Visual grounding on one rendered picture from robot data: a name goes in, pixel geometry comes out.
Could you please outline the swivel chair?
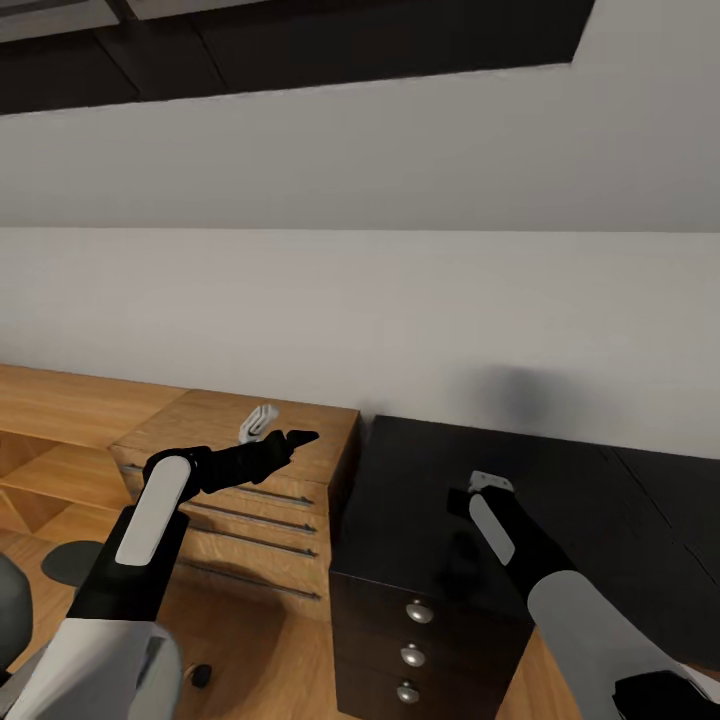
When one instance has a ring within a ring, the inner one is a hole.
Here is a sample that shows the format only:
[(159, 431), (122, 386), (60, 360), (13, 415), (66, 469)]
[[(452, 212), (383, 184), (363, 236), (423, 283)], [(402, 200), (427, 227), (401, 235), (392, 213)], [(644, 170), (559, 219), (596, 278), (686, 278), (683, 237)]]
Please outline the swivel chair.
[[(104, 542), (77, 540), (61, 544), (43, 560), (41, 570), (53, 581), (79, 591)], [(0, 551), (0, 719), (23, 692), (50, 641), (16, 673), (7, 669), (33, 639), (33, 598), (27, 574)], [(127, 720), (175, 720), (184, 682), (193, 675), (193, 687), (206, 687), (213, 668), (193, 663), (185, 669), (182, 647), (175, 634), (154, 622), (146, 653), (150, 662), (136, 685)]]

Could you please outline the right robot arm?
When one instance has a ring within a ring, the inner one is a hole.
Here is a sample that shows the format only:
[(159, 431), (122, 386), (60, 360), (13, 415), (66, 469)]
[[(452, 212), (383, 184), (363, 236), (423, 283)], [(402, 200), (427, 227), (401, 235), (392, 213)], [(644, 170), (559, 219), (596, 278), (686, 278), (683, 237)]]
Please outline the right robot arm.
[(469, 481), (448, 489), (445, 510), (474, 520), (512, 576), (583, 720), (720, 720), (720, 704), (579, 573), (506, 479)]

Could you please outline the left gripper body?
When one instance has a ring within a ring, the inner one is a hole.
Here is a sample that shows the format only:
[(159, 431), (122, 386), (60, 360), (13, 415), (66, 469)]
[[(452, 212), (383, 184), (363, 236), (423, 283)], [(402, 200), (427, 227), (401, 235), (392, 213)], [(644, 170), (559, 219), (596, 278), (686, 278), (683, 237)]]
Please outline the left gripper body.
[(288, 462), (291, 450), (281, 430), (273, 431), (264, 441), (247, 443), (231, 448), (239, 458), (241, 474), (237, 485), (262, 483), (279, 467)]

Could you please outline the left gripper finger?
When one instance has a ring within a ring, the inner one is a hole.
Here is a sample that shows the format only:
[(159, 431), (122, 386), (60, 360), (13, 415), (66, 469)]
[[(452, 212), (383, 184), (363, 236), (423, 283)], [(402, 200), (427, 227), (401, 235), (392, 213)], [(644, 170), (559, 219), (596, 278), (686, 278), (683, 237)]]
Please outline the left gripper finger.
[(307, 444), (308, 442), (311, 442), (313, 440), (316, 440), (319, 438), (318, 432), (312, 432), (312, 431), (301, 431), (301, 430), (292, 430), (286, 434), (286, 442), (289, 446), (289, 449), (291, 450), (291, 454), (294, 454), (294, 450), (304, 444)]

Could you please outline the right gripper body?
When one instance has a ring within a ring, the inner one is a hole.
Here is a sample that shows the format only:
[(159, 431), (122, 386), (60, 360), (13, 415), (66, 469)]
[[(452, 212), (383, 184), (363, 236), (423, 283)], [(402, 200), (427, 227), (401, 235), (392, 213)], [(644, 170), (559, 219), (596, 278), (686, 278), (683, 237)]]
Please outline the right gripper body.
[(468, 513), (468, 503), (475, 493), (471, 493), (468, 489), (456, 490), (456, 488), (449, 488), (446, 494), (446, 512), (452, 512), (452, 514), (472, 522)]

